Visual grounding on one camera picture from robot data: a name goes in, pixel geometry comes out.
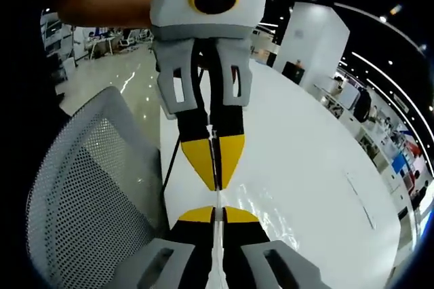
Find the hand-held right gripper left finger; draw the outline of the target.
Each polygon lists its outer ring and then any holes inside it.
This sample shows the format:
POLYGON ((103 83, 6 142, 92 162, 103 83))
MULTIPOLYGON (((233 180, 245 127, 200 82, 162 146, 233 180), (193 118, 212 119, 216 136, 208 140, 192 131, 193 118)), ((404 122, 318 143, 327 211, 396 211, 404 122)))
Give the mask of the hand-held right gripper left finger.
POLYGON ((182 214, 166 238, 155 238, 133 255, 132 288, 205 288, 212 268, 216 209, 182 214))

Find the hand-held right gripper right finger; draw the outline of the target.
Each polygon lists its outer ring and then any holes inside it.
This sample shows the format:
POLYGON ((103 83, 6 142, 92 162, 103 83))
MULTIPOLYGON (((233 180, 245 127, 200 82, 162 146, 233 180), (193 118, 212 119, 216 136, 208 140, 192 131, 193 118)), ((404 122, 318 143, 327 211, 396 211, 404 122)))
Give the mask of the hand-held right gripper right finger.
POLYGON ((229 288, 322 288, 321 272, 247 210, 223 208, 223 271, 229 288))

